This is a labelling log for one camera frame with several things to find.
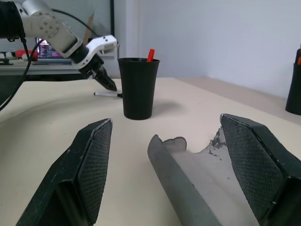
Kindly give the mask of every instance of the white wall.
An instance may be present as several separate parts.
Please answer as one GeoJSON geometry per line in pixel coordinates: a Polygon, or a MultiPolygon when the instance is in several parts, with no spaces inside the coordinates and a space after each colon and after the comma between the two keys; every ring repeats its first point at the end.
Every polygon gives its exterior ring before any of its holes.
{"type": "Polygon", "coordinates": [[[115,0],[115,36],[120,44],[119,57],[137,57],[140,50],[141,0],[115,0]]]}
{"type": "Polygon", "coordinates": [[[301,43],[299,0],[142,0],[140,55],[158,76],[210,76],[287,97],[301,43]]]}

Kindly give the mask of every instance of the black cable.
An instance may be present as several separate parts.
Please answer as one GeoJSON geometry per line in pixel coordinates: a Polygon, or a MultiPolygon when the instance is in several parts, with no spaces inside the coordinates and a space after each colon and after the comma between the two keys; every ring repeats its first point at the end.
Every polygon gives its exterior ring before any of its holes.
{"type": "MultiPolygon", "coordinates": [[[[29,70],[29,67],[32,63],[32,59],[33,59],[33,54],[34,52],[36,51],[37,47],[41,44],[41,42],[43,42],[44,40],[40,40],[32,49],[32,53],[30,54],[30,57],[28,58],[28,63],[27,63],[27,67],[25,69],[25,71],[23,72],[23,76],[22,76],[22,79],[21,81],[19,82],[18,86],[16,87],[16,89],[14,90],[14,92],[12,93],[12,95],[10,95],[10,97],[6,100],[6,102],[0,107],[0,111],[2,111],[8,104],[9,102],[12,100],[12,98],[14,98],[15,94],[17,93],[18,89],[20,88],[20,86],[22,85],[22,83],[25,81],[26,79],[26,75],[27,75],[27,72],[29,70]]],[[[26,54],[28,54],[28,49],[27,49],[27,46],[24,47],[25,51],[27,52],[26,54]]]]}
{"type": "Polygon", "coordinates": [[[27,45],[26,45],[26,39],[21,39],[21,42],[23,43],[27,59],[29,59],[29,52],[28,52],[28,48],[27,48],[27,45]]]}
{"type": "Polygon", "coordinates": [[[72,17],[73,19],[76,19],[78,22],[80,22],[82,25],[84,25],[87,29],[89,29],[94,35],[96,35],[96,37],[100,37],[99,34],[97,34],[91,27],[89,27],[88,25],[86,25],[84,22],[82,22],[80,19],[78,19],[76,16],[70,14],[70,13],[66,13],[64,11],[61,11],[59,9],[55,9],[55,8],[52,8],[51,9],[52,11],[56,12],[56,13],[61,13],[61,14],[65,14],[67,16],[70,16],[72,17]]]}
{"type": "Polygon", "coordinates": [[[115,36],[114,0],[110,0],[111,35],[115,36]]]}

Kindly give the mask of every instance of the red marker cap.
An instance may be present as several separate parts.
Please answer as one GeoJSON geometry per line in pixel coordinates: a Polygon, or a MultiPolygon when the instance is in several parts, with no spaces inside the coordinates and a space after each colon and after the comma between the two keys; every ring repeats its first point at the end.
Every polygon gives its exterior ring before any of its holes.
{"type": "Polygon", "coordinates": [[[155,50],[151,48],[146,62],[152,62],[154,59],[154,55],[155,55],[155,50]]]}

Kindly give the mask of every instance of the red object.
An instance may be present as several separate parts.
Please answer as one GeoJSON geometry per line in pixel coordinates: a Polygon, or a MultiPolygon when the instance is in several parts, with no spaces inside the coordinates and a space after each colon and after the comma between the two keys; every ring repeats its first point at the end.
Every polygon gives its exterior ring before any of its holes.
{"type": "Polygon", "coordinates": [[[154,59],[154,55],[155,55],[155,50],[151,48],[146,62],[152,62],[154,59]]]}
{"type": "MultiPolygon", "coordinates": [[[[20,49],[16,51],[16,57],[22,59],[23,54],[26,54],[24,49],[20,49]]],[[[35,51],[33,54],[33,60],[38,60],[38,52],[35,51]]]]}

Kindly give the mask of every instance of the marker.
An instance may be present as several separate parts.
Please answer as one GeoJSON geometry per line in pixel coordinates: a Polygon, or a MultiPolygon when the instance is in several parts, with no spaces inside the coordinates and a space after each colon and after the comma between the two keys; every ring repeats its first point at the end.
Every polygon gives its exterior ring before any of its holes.
{"type": "Polygon", "coordinates": [[[146,62],[152,62],[154,59],[154,55],[155,55],[155,50],[151,48],[146,62]]]}
{"type": "Polygon", "coordinates": [[[122,98],[122,93],[94,93],[96,97],[120,97],[122,98]]]}

